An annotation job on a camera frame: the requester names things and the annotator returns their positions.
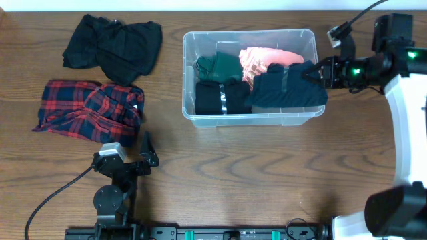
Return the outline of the navy blue shirt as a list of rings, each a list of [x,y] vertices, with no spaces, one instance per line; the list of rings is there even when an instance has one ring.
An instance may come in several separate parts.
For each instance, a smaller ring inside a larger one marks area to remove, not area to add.
[[[311,61],[288,67],[272,63],[267,71],[254,77],[248,105],[263,108],[317,107],[328,101],[326,90],[302,78]]]

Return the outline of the coral pink printed t-shirt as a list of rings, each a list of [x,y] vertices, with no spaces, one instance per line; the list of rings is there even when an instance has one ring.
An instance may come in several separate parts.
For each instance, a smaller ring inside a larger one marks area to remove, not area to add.
[[[301,55],[267,47],[248,47],[241,50],[239,60],[243,68],[242,80],[248,83],[250,90],[254,86],[254,77],[266,73],[271,64],[287,67],[294,63],[304,62],[304,58]]]

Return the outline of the black shirt with tape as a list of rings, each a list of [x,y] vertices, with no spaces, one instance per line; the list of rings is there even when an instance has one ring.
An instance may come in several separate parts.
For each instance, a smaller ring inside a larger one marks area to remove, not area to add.
[[[200,81],[195,90],[196,115],[250,114],[252,106],[246,103],[250,86],[243,81],[217,83]]]

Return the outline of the dark green shirt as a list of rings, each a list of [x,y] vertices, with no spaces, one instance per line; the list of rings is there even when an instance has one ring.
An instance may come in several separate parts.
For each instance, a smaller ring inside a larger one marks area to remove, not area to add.
[[[213,56],[201,56],[195,62],[197,76],[201,81],[217,83],[238,82],[243,78],[243,68],[237,56],[217,52]]]

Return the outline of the large black garment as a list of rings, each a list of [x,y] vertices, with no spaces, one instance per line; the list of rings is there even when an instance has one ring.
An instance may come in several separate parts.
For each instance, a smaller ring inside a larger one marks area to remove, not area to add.
[[[108,79],[128,86],[153,71],[162,42],[159,23],[123,24],[86,14],[62,54],[63,66],[100,67]]]

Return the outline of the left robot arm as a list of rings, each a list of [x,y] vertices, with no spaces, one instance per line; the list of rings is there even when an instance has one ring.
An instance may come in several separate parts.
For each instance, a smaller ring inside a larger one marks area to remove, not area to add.
[[[133,215],[137,179],[149,175],[159,165],[159,158],[149,132],[143,134],[139,150],[142,160],[126,163],[126,152],[120,143],[106,143],[93,156],[95,172],[111,178],[111,184],[101,187],[93,198],[97,224],[102,228],[126,226]]]

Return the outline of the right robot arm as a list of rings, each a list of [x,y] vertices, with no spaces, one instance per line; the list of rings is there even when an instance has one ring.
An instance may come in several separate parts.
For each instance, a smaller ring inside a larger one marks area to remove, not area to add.
[[[426,238],[426,50],[412,39],[413,16],[392,13],[375,21],[372,50],[355,57],[352,24],[328,31],[339,56],[327,57],[302,77],[325,89],[383,94],[392,114],[394,186],[371,195],[364,210],[333,218],[331,239]]]

